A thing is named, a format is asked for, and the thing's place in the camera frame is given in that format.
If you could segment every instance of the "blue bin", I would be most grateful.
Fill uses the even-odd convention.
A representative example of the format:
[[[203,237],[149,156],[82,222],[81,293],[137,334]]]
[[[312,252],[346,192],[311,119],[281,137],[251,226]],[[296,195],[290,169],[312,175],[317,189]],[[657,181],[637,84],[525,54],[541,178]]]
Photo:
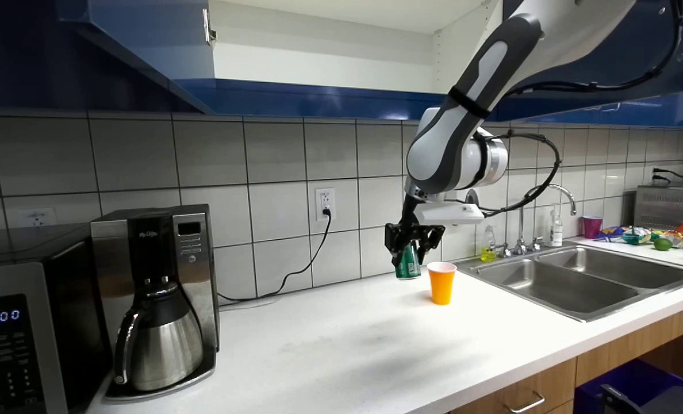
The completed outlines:
[[[604,412],[602,390],[599,390],[602,385],[613,387],[618,394],[627,395],[637,405],[647,405],[657,394],[672,387],[683,389],[683,378],[657,371],[635,358],[576,387],[572,414],[602,414]]]

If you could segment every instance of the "robotic arm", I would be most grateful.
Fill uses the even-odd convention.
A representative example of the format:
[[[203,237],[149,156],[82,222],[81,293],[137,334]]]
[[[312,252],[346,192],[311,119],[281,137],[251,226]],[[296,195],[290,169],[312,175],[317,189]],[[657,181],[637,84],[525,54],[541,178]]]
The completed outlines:
[[[406,195],[401,222],[384,244],[397,275],[403,255],[422,263],[443,222],[481,220],[476,203],[445,190],[495,183],[505,173],[505,144],[481,121],[519,81],[588,54],[632,10],[635,0],[525,0],[478,48],[438,107],[425,111],[409,148]]]

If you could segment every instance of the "kitchen counter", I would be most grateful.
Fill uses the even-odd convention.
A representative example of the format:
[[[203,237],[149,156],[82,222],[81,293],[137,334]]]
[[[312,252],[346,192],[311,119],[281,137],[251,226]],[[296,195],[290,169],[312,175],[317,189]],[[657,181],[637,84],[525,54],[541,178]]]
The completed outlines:
[[[683,250],[604,249],[683,264]],[[683,287],[595,321],[468,275],[456,278],[451,306],[428,293],[428,278],[380,275],[222,307],[211,378],[90,412],[449,412],[683,311]]]

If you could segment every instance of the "black cable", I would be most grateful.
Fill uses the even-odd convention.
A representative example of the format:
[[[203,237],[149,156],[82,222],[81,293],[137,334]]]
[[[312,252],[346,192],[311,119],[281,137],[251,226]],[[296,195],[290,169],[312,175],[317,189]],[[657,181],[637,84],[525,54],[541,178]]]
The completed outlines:
[[[515,88],[505,97],[536,92],[536,90],[542,90],[542,92],[624,92],[624,90],[632,90],[650,79],[657,79],[683,41],[683,0],[672,0],[670,4],[672,4],[672,45],[666,48],[662,60],[655,67],[647,69],[642,76],[625,81],[620,84],[597,84],[594,81],[590,83],[541,81],[541,83],[529,83],[529,84]]]
[[[541,192],[545,192],[545,189],[555,180],[557,169],[561,167],[561,151],[542,134],[515,134],[515,132],[507,129],[507,134],[505,135],[498,135],[498,137],[527,137],[527,140],[542,142],[542,144],[548,144],[551,149],[555,164],[551,164],[551,169],[545,178],[545,181],[537,183],[537,186],[534,186],[534,189],[529,189],[519,203],[507,205],[507,207],[501,207],[501,210],[481,207],[482,217],[497,217],[497,214],[503,214],[503,211],[522,210],[525,205],[534,203]]]
[[[327,226],[323,226],[323,233],[321,233],[321,238],[319,238],[317,250],[312,252],[312,257],[311,257],[311,263],[305,266],[286,273],[286,278],[281,280],[277,289],[267,293],[267,295],[260,295],[260,296],[227,296],[227,295],[221,295],[221,293],[218,293],[218,296],[222,296],[225,302],[245,304],[245,302],[258,302],[258,298],[267,298],[267,296],[281,295],[291,275],[304,273],[304,271],[309,271],[314,264],[314,257],[319,255],[319,250],[321,250],[321,245],[327,242],[327,235],[330,233],[334,211],[330,210],[321,210],[321,217],[327,217]]]

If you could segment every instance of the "stainless steel sink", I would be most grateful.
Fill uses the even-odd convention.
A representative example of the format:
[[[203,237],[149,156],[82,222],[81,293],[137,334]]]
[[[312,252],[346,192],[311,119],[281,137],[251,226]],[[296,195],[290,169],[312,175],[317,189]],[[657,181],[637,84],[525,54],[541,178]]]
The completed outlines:
[[[581,245],[468,264],[461,271],[575,319],[595,319],[648,295],[683,286],[679,266]]]
[[[616,283],[635,286],[642,289],[672,289],[683,286],[683,270],[666,266],[660,263],[635,259],[616,252],[594,250],[594,249],[567,249],[542,252],[536,259],[567,266],[583,273],[595,273]]]

